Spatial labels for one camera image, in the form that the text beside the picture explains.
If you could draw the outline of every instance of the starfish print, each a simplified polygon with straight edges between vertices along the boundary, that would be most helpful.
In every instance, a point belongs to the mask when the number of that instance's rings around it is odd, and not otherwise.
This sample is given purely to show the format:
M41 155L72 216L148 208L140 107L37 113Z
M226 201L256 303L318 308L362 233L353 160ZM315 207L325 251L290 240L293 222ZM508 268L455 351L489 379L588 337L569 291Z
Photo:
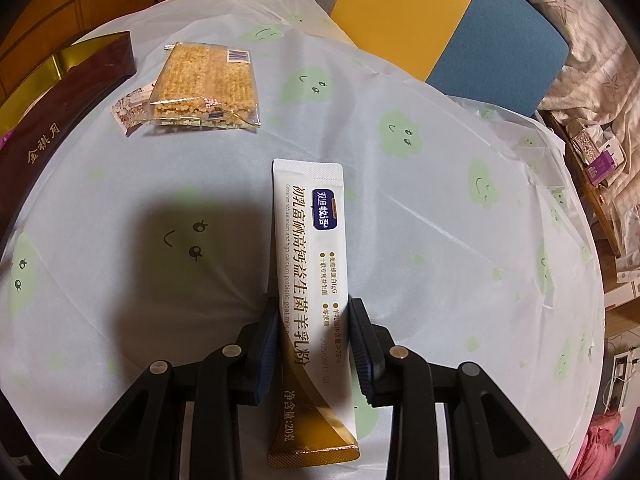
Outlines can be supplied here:
M550 2L545 2L549 7L558 9L560 12L560 18L562 19L562 24L566 25L566 17L568 12L575 12L574 8L570 6L566 0L551 0Z
M614 100L616 98L616 94L618 90L620 90L620 83L618 82L618 72L616 72L613 76L610 76L607 72L604 73L607 80L602 83L602 87L609 89L611 92L611 99Z

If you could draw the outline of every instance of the metal screw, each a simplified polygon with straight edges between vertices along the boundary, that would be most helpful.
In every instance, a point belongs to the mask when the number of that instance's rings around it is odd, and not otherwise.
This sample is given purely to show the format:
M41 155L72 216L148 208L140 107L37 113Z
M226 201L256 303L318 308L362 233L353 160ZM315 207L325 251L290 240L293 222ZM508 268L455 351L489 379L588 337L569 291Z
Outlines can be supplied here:
M222 349L224 357L238 357L242 353L242 349L238 345L227 345Z
M389 354L396 359L404 359L409 355L409 351L404 346L392 346L389 349Z
M156 361L151 363L149 371L155 375L164 374L169 368L169 365L165 361Z
M476 376L480 373L480 367L476 363L464 363L462 371L468 376Z

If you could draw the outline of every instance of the dark blue logo label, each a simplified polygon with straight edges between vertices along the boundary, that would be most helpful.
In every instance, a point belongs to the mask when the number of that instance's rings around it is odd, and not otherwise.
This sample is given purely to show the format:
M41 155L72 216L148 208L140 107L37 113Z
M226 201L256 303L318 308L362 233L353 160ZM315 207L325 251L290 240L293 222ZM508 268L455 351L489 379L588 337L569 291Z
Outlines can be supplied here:
M315 189L311 192L314 211L314 227L321 231L334 229L338 225L334 192L330 189Z

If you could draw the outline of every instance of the crispy rice snack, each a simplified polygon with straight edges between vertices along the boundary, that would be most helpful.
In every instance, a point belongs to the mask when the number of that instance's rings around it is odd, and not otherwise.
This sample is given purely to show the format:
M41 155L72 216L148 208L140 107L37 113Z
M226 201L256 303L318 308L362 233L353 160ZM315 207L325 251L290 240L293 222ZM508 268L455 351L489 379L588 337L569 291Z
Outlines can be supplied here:
M260 126L249 52L176 43L149 98L145 120L218 128Z

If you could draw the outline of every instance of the barcode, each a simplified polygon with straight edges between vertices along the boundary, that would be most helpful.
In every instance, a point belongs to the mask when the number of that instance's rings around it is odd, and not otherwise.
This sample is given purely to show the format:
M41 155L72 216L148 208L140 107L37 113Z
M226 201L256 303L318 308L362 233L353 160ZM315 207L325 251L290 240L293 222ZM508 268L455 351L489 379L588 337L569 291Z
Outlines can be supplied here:
M226 60L229 63L251 63L248 50L231 50L226 51Z

